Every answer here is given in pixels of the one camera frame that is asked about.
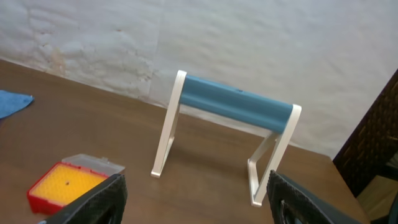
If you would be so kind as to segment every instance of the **white wall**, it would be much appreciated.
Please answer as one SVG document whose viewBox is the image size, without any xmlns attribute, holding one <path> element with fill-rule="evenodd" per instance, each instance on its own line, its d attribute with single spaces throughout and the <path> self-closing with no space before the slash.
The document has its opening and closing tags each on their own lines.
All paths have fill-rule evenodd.
<svg viewBox="0 0 398 224">
<path fill-rule="evenodd" d="M 292 143 L 334 157 L 398 68 L 397 9 L 388 0 L 3 0 L 0 58 L 162 106 L 186 70 L 301 105 Z"/>
</svg>

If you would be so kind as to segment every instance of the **clear plastic lid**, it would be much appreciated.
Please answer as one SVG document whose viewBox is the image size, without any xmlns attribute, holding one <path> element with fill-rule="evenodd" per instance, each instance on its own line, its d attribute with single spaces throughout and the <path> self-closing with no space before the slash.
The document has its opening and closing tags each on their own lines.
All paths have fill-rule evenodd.
<svg viewBox="0 0 398 224">
<path fill-rule="evenodd" d="M 62 162 L 71 163 L 75 166 L 86 167 L 107 176 L 120 174 L 125 168 L 124 166 L 108 161 L 108 158 L 103 157 L 102 159 L 99 159 L 86 154 L 77 154 L 75 156 L 67 157 L 62 159 Z"/>
</svg>

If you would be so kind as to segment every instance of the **wooden table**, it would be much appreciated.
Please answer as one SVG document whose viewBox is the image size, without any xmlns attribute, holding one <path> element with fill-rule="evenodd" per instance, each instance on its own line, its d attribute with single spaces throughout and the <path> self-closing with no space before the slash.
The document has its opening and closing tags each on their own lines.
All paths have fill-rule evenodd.
<svg viewBox="0 0 398 224">
<path fill-rule="evenodd" d="M 85 153 L 126 166 L 123 223 L 272 223 L 252 207 L 246 161 L 258 136 L 182 115 L 162 177 L 150 171 L 165 109 L 0 61 L 0 89 L 33 95 L 0 125 L 0 217 L 35 223 L 28 188 L 54 163 Z M 259 162 L 265 169 L 269 154 Z M 280 173 L 362 223 L 369 220 L 330 158 L 288 147 Z"/>
</svg>

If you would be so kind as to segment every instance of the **orange insert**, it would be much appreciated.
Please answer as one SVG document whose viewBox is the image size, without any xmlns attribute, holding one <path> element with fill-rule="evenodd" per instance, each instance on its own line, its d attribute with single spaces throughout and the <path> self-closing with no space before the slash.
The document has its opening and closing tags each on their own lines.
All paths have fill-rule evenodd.
<svg viewBox="0 0 398 224">
<path fill-rule="evenodd" d="M 89 170 L 59 163 L 30 190 L 30 194 L 63 206 L 105 179 L 105 176 Z"/>
</svg>

